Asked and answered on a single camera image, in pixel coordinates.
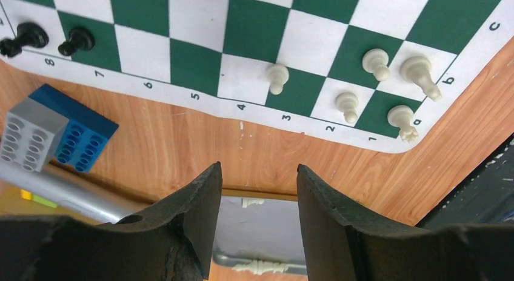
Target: toy brick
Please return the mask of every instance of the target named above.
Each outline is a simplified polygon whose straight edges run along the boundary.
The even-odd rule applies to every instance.
[[[73,165],[79,172],[88,172],[118,129],[118,124],[47,84],[29,97],[69,118],[55,156],[60,163]]]
[[[69,120],[27,98],[7,112],[0,157],[27,171],[41,171],[50,162]]]

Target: white chess piece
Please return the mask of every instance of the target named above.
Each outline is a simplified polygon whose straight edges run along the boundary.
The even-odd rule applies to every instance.
[[[415,141],[419,136],[416,128],[410,125],[413,117],[414,112],[406,105],[393,107],[387,113],[387,121],[393,127],[400,128],[400,138],[406,143]]]
[[[349,124],[354,124],[357,121],[357,111],[355,110],[359,105],[357,96],[351,92],[339,94],[336,98],[336,107],[343,113],[344,120]]]
[[[284,90],[284,84],[289,80],[289,71],[280,64],[271,66],[267,71],[268,81],[270,82],[270,92],[279,95]]]
[[[362,67],[366,72],[373,73],[378,81],[389,78],[391,71],[387,67],[387,63],[389,63],[389,55],[382,49],[369,50],[362,57]]]
[[[414,82],[423,93],[433,101],[442,98],[441,91],[432,81],[430,71],[432,64],[425,56],[408,58],[400,67],[400,75],[407,82]]]

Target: green and white chessboard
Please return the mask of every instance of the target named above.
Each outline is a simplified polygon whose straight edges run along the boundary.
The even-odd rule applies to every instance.
[[[91,85],[218,117],[240,119],[387,153],[414,147],[514,35],[514,0],[0,0],[0,36],[32,21],[50,37],[4,60],[44,76]],[[73,27],[96,46],[70,58],[58,45]],[[364,53],[389,54],[391,77],[362,69]],[[443,99],[427,100],[399,66],[422,54]],[[266,69],[290,79],[269,93]],[[347,124],[335,107],[359,98]],[[408,105],[417,141],[406,144],[387,112]]]

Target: wooden table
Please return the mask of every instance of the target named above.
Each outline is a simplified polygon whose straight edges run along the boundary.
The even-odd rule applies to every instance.
[[[514,39],[414,149],[384,154],[24,73],[0,64],[0,124],[47,82],[119,124],[87,175],[162,198],[221,161],[225,188],[295,194],[296,166],[387,217],[416,224],[514,131]],[[213,267],[211,280],[270,280]],[[273,280],[299,280],[275,276]]]

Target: black chess piece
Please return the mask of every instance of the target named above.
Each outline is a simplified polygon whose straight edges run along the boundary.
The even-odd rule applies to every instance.
[[[32,22],[24,22],[16,28],[18,34],[14,39],[5,38],[0,41],[0,54],[12,58],[21,53],[21,48],[31,46],[42,48],[48,44],[45,30]]]
[[[73,28],[68,33],[68,41],[59,46],[59,53],[63,56],[71,56],[78,50],[89,51],[95,46],[95,38],[84,28]]]

